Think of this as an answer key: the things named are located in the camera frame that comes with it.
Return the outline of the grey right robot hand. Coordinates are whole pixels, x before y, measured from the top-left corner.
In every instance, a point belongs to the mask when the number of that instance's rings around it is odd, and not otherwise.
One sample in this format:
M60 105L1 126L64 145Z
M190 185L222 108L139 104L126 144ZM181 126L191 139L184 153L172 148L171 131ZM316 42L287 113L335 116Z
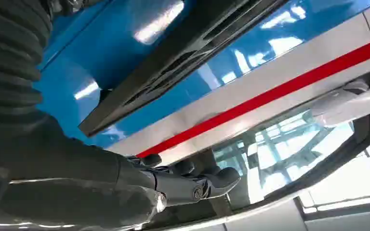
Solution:
M53 118L29 131L0 124L0 231L128 230L239 181L230 167L196 176L150 169L66 137Z

